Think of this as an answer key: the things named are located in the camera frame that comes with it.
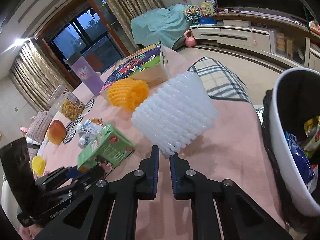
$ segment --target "purple bottle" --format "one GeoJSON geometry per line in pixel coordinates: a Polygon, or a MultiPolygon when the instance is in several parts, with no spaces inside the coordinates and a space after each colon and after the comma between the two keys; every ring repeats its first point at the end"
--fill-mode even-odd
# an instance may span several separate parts
{"type": "Polygon", "coordinates": [[[104,82],[93,70],[89,63],[82,57],[80,52],[76,52],[67,60],[67,64],[81,79],[81,81],[90,89],[90,91],[97,97],[100,94],[104,82]]]}

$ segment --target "blue wrapper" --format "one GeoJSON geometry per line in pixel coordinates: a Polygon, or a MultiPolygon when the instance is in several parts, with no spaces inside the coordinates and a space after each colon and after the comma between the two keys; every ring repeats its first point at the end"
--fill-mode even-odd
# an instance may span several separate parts
{"type": "Polygon", "coordinates": [[[291,151],[294,162],[297,165],[298,171],[304,181],[304,183],[309,183],[315,173],[311,168],[310,162],[304,152],[301,150],[300,146],[297,143],[297,137],[291,133],[285,132],[285,139],[287,140],[289,149],[291,151]]]}

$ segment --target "white trash can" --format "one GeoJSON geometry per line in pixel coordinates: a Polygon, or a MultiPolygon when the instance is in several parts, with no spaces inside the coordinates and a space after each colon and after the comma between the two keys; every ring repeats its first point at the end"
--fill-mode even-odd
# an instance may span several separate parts
{"type": "Polygon", "coordinates": [[[303,124],[320,115],[319,93],[319,72],[307,68],[288,69],[276,81],[269,113],[271,143],[281,176],[294,205],[306,216],[320,215],[320,205],[300,176],[284,132],[296,135],[298,141],[307,138],[303,124]]]}

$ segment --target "apple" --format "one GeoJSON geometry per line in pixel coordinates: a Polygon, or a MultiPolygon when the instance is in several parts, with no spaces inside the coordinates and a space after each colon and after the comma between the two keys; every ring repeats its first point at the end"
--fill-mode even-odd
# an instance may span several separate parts
{"type": "Polygon", "coordinates": [[[48,140],[53,144],[59,145],[67,136],[66,128],[59,120],[54,120],[48,128],[48,140]]]}

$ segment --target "green milk carton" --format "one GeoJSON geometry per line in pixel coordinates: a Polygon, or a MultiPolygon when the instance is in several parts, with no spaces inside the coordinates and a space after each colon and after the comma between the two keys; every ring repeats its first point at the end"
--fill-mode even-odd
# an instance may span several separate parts
{"type": "Polygon", "coordinates": [[[118,129],[107,124],[78,155],[78,170],[86,172],[98,164],[107,176],[134,151],[132,143],[118,129]]]}

